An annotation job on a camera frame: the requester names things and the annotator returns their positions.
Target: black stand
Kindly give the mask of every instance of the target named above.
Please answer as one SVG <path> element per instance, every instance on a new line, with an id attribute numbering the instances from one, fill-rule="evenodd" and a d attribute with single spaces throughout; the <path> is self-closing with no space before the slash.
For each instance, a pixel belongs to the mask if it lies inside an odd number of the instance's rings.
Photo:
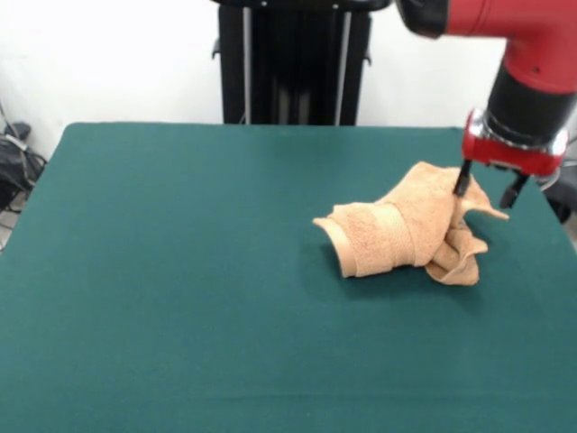
<path id="1" fill-rule="evenodd" d="M 356 123 L 369 12 L 390 0 L 216 0 L 226 124 Z"/>

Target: towel fold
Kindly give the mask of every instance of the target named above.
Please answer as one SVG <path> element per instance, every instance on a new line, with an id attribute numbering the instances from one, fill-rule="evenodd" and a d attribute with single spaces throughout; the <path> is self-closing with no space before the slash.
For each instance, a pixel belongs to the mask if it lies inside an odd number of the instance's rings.
<path id="1" fill-rule="evenodd" d="M 463 217 L 470 210 L 508 219 L 494 209 L 472 177 L 463 198 L 453 194 L 459 169 L 416 164 L 374 203 L 336 205 L 313 222 L 325 230 L 344 277 L 363 277 L 402 266 L 424 266 L 443 284 L 479 280 L 474 255 L 488 246 L 473 236 Z"/>

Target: black cable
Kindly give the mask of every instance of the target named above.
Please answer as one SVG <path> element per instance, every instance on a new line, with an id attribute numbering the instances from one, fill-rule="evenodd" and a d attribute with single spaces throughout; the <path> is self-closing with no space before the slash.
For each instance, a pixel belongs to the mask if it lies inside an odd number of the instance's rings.
<path id="1" fill-rule="evenodd" d="M 0 115 L 4 119 L 5 124 L 14 133 L 14 137 L 20 140 L 20 135 L 18 134 L 18 131 L 16 130 L 16 128 L 14 128 L 14 126 L 10 122 L 8 122 L 8 119 L 6 118 L 6 113 L 4 111 L 4 107 L 2 106 L 2 101 L 0 101 Z"/>

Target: metal pole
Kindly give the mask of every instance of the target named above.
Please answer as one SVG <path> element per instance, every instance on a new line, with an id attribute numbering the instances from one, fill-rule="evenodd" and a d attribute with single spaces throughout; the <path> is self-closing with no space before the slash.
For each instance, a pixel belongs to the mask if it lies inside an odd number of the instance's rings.
<path id="1" fill-rule="evenodd" d="M 346 60 L 349 53 L 349 35 L 351 34 L 351 13 L 345 12 L 343 16 L 343 39 L 341 40 L 341 59 L 339 60 L 339 77 L 336 88 L 336 108 L 334 111 L 334 124 L 341 124 L 341 110 L 343 109 L 344 78 L 346 76 Z"/>
<path id="2" fill-rule="evenodd" d="M 251 124 L 251 83 L 252 83 L 252 10 L 243 8 L 244 47 L 244 122 Z"/>

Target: green table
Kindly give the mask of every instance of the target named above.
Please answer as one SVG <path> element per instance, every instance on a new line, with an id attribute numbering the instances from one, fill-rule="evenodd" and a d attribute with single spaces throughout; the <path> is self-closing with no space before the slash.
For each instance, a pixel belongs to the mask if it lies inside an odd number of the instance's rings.
<path id="1" fill-rule="evenodd" d="M 537 188 L 481 282 L 342 280 L 311 224 L 458 130 L 76 124 L 0 257 L 0 431 L 573 432 L 577 260 Z M 497 199 L 508 173 L 477 168 Z"/>

